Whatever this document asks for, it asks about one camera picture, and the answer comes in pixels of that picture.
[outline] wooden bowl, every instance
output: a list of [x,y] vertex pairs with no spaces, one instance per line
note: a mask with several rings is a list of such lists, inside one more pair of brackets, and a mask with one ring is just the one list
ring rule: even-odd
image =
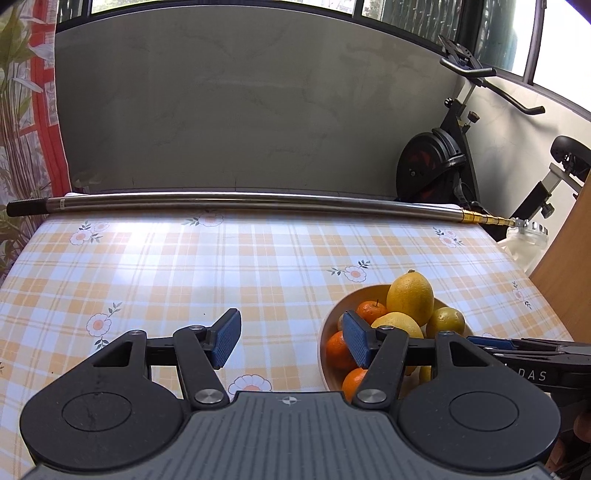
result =
[[[326,362],[326,349],[324,346],[326,342],[332,337],[337,331],[337,322],[339,317],[344,314],[347,310],[355,310],[357,305],[367,300],[377,300],[380,303],[386,305],[386,296],[390,285],[371,285],[369,287],[360,288],[354,292],[348,294],[342,298],[335,307],[326,316],[322,328],[320,330],[320,336],[318,337],[318,366],[320,367],[320,376],[322,382],[327,390],[338,391],[343,384],[343,380],[349,372],[338,370],[331,367]],[[441,307],[447,307],[441,300],[435,299],[435,308],[440,309]],[[470,327],[466,325],[464,330],[464,336],[472,335]],[[415,369],[412,375],[405,377],[402,382],[401,396],[406,395],[410,390],[418,385],[418,372],[419,368]]]

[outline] white flower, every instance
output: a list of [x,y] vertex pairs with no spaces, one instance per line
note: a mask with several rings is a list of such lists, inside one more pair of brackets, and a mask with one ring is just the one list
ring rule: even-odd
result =
[[203,226],[218,226],[223,222],[223,215],[219,213],[207,212],[199,217],[199,225]]
[[519,291],[519,290],[513,290],[513,295],[515,296],[515,298],[519,301],[524,301],[524,296],[523,294]]
[[356,267],[355,265],[351,265],[343,270],[345,277],[347,277],[350,281],[355,282],[362,282],[365,281],[365,277],[367,277],[367,273],[365,273],[365,269],[361,267]]
[[92,226],[92,231],[94,233],[98,233],[98,232],[103,232],[105,230],[107,230],[109,228],[109,224],[107,222],[99,222],[99,223],[95,223]]
[[78,230],[70,237],[70,243],[72,245],[82,245],[90,236],[90,230]]
[[265,380],[260,375],[243,375],[234,380],[234,383],[228,387],[230,399],[234,398],[236,392],[245,390],[250,392],[270,392],[271,382]]
[[455,248],[457,246],[456,241],[448,236],[439,235],[439,240],[441,240],[443,245],[447,245],[449,248]]
[[95,313],[90,320],[86,322],[86,330],[93,337],[102,337],[111,328],[111,321],[104,313]]

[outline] lemon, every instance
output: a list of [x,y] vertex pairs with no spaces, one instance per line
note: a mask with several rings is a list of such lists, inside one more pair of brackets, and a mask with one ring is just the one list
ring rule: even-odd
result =
[[[393,327],[400,328],[401,330],[407,332],[409,337],[423,338],[421,327],[417,325],[417,322],[415,322],[408,315],[400,312],[387,313],[383,317],[376,319],[376,321],[371,324],[373,328],[378,328],[380,325],[392,325]],[[410,375],[414,372],[415,368],[416,367],[406,367],[404,374]]]
[[388,290],[386,308],[389,312],[405,313],[422,327],[433,314],[433,289],[419,272],[409,270],[398,277]]
[[462,312],[451,307],[442,307],[433,312],[425,331],[427,338],[435,338],[437,332],[443,330],[452,330],[463,335],[464,328],[466,328],[466,321]]
[[431,365],[423,365],[418,372],[418,381],[422,385],[431,380]]

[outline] bike seat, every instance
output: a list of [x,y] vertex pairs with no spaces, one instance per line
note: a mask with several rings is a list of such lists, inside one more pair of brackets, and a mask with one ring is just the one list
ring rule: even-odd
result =
[[571,154],[591,166],[591,150],[574,138],[564,135],[559,135],[554,139],[550,147],[550,154],[558,163],[562,163],[566,155]]

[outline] wall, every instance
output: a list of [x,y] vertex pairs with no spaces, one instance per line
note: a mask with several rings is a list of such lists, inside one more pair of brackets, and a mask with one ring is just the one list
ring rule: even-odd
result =
[[[544,105],[546,113],[523,115],[488,89],[476,88],[468,103],[480,121],[467,137],[475,164],[482,203],[497,215],[511,215],[554,160],[550,145],[566,135],[591,147],[591,122],[535,91],[495,78],[490,80],[527,107]],[[556,211],[548,219],[534,218],[548,228],[550,241],[574,205],[574,191],[561,182],[550,203]]]
[[120,15],[56,38],[73,180],[394,195],[406,142],[456,76],[391,35],[284,9]]

